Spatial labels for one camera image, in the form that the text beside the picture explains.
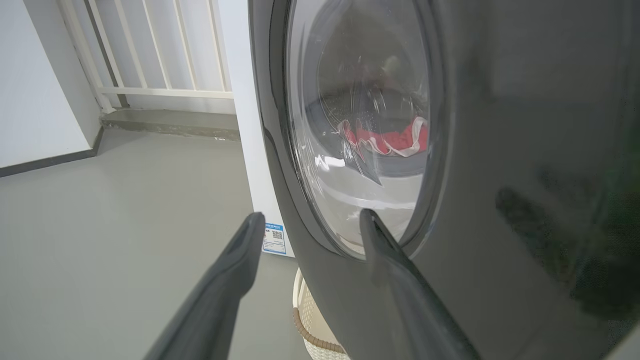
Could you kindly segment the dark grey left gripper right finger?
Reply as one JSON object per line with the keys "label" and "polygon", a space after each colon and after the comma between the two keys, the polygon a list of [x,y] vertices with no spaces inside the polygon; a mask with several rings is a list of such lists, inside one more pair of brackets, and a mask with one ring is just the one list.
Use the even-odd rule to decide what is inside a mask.
{"label": "dark grey left gripper right finger", "polygon": [[359,229],[371,281],[382,291],[401,360],[478,360],[480,355],[377,212],[363,209]]}

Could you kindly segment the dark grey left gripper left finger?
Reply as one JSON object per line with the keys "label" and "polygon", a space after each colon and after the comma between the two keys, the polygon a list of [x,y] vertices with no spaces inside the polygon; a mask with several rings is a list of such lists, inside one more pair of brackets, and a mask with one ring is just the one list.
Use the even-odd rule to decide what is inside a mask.
{"label": "dark grey left gripper left finger", "polygon": [[147,360],[226,360],[240,301],[258,273],[265,216],[244,219],[154,342]]}

